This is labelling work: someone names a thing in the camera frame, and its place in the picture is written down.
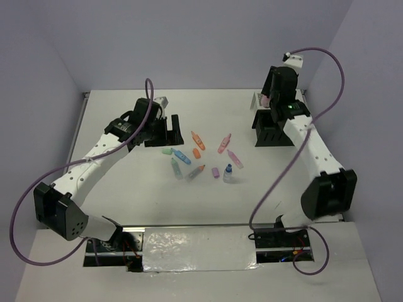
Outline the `orange highlighter cap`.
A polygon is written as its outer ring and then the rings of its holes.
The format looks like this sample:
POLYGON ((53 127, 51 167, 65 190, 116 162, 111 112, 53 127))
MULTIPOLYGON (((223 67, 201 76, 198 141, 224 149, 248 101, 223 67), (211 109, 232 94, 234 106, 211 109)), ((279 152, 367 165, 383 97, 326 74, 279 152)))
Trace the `orange highlighter cap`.
POLYGON ((193 155, 195 156, 196 159, 201 158, 201 154, 200 154, 200 152, 199 152, 199 150, 197 148, 193 149, 193 155))

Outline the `orange tip grey highlighter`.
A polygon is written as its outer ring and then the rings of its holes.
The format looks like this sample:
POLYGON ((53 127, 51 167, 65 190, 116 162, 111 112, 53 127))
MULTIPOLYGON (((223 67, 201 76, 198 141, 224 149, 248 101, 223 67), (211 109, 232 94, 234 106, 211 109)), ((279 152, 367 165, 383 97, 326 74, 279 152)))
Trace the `orange tip grey highlighter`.
POLYGON ((185 180, 187 182, 192 181, 194 178, 196 178, 197 176, 200 175, 201 172, 204 171, 205 165, 199 165, 198 167, 194 168, 191 172, 189 172, 186 177, 185 180))

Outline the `purple highlighter cap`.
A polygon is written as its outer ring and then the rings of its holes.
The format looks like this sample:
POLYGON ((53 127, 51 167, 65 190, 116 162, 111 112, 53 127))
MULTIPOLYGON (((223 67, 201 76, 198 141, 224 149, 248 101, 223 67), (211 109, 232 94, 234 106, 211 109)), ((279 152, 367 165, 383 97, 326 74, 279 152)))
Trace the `purple highlighter cap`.
POLYGON ((216 167, 212 168, 212 174, 215 179, 218 179, 220 177, 219 170, 216 167))

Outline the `purple highlighter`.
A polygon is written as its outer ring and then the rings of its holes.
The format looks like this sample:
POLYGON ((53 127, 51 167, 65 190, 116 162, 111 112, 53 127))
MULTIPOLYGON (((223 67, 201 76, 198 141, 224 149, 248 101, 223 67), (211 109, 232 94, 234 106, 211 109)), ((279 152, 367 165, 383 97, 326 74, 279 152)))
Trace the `purple highlighter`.
POLYGON ((228 156, 233 161, 233 163, 236 165, 236 167, 238 167, 239 169, 242 169, 244 167, 243 163, 239 160, 237 155, 235 153, 233 153, 233 151, 228 150, 227 153, 228 153, 228 156))

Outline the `blue cap clear bottle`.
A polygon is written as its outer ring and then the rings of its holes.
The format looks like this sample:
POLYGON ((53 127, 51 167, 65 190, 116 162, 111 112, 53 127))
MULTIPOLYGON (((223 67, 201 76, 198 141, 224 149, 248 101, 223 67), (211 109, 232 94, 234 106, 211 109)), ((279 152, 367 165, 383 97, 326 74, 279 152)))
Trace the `blue cap clear bottle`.
POLYGON ((231 164, 228 164, 226 166, 225 170, 224 170, 223 181, 225 183, 228 183, 228 184, 232 183, 232 181, 233 181, 233 179, 232 179, 232 165, 231 164))

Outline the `pink cap glue bottle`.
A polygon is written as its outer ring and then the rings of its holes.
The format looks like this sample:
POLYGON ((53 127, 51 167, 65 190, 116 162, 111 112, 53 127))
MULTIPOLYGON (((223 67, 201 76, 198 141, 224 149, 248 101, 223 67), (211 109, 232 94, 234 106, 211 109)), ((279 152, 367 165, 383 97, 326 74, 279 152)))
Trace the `pink cap glue bottle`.
POLYGON ((259 105, 263 108, 269 108, 270 98, 265 96, 264 94, 260 94, 259 95, 259 105))

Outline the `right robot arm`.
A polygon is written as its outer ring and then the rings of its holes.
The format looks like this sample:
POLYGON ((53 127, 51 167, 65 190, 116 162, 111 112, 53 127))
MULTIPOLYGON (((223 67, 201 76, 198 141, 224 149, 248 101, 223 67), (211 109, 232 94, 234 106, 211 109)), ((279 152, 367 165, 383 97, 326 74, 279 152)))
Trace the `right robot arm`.
POLYGON ((306 105, 296 99, 297 72, 291 67, 271 67, 262 90, 269 99, 271 118, 297 148, 309 175, 309 185, 292 210, 276 219, 274 240, 288 246, 296 232, 324 216, 348 211, 357 175, 346 170, 319 135, 306 105))

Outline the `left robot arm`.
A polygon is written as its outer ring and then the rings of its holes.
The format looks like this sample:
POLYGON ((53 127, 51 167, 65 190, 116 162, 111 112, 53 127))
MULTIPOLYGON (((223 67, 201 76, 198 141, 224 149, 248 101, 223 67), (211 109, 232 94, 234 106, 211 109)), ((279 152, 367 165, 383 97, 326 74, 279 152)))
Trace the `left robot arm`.
POLYGON ((87 215, 81 206, 102 177, 136 146, 184 143, 178 115, 172 115, 172 128, 167 128, 164 114, 167 105, 165 97, 153 101, 139 98, 133 110, 109 123, 79 164, 52 184, 38 184, 33 190, 37 220, 67 241, 77 237, 95 238, 108 250, 118 250, 130 235, 113 219, 87 215))

